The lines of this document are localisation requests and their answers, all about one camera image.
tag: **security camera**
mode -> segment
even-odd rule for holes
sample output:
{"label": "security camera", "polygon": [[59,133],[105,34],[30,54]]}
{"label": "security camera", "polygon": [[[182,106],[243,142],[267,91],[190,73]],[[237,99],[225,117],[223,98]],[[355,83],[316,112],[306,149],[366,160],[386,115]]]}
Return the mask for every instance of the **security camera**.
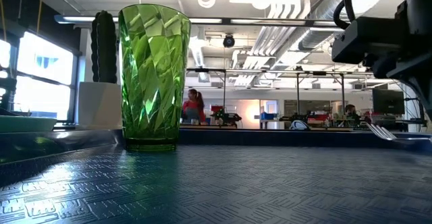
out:
{"label": "security camera", "polygon": [[234,37],[232,36],[232,34],[226,34],[225,38],[223,39],[223,46],[225,48],[231,48],[232,46],[234,46],[234,44],[236,43],[236,41],[234,40]]}

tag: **green glass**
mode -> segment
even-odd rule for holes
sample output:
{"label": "green glass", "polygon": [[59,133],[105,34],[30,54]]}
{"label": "green glass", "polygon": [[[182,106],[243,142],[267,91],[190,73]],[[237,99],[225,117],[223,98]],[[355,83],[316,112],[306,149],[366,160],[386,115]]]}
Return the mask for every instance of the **green glass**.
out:
{"label": "green glass", "polygon": [[119,13],[123,136],[133,151],[175,150],[190,20],[162,5]]}

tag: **fork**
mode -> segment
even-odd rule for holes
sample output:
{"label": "fork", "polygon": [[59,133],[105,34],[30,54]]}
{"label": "fork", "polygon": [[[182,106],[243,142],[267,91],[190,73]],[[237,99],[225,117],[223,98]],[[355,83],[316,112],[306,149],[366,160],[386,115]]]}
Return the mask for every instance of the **fork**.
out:
{"label": "fork", "polygon": [[419,142],[427,142],[432,143],[430,138],[398,138],[395,135],[393,135],[391,132],[389,132],[386,128],[380,127],[378,125],[374,124],[367,124],[367,127],[371,129],[371,131],[378,137],[384,140],[389,140],[393,142],[398,142],[401,144],[415,144]]}

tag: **textured mat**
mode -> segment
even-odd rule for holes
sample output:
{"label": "textured mat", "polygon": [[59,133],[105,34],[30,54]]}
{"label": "textured mat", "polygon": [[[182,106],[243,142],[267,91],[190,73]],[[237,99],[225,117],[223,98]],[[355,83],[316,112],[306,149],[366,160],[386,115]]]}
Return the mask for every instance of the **textured mat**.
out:
{"label": "textured mat", "polygon": [[0,184],[0,223],[432,223],[432,158],[401,150],[102,146]]}

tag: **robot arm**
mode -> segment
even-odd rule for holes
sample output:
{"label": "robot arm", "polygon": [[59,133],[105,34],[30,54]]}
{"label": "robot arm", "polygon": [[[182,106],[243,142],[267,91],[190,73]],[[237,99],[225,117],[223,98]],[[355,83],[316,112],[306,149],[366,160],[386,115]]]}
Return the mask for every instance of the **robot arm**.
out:
{"label": "robot arm", "polygon": [[335,23],[345,32],[335,38],[331,57],[334,62],[362,63],[376,78],[393,78],[409,85],[432,117],[432,0],[405,0],[394,19],[339,19],[341,2],[335,10]]}

